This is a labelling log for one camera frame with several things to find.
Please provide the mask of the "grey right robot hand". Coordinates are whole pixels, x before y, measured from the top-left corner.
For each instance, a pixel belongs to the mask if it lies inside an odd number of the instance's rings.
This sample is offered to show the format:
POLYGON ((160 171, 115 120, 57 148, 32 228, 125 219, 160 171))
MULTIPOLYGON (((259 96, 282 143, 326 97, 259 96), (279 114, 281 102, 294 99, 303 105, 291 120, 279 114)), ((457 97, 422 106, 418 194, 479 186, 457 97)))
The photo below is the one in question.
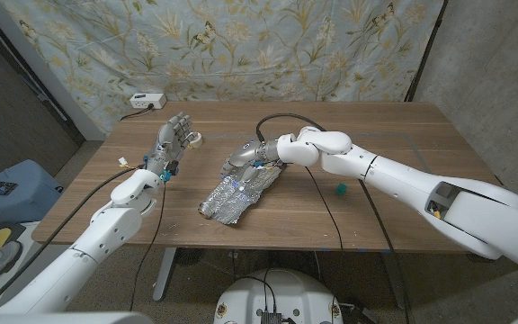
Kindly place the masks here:
POLYGON ((221 176, 237 192, 262 192, 281 173, 281 160, 274 141, 250 140, 225 160, 221 176))

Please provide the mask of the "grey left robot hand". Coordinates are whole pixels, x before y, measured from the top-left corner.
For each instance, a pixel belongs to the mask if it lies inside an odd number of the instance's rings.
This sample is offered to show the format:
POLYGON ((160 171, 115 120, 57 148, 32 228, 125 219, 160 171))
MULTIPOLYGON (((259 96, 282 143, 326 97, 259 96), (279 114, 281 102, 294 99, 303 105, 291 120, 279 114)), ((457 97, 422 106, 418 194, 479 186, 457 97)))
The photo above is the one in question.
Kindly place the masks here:
POLYGON ((147 153, 145 169, 159 176, 176 176, 184 151, 195 138, 191 116, 179 112, 159 129, 156 142, 147 153))

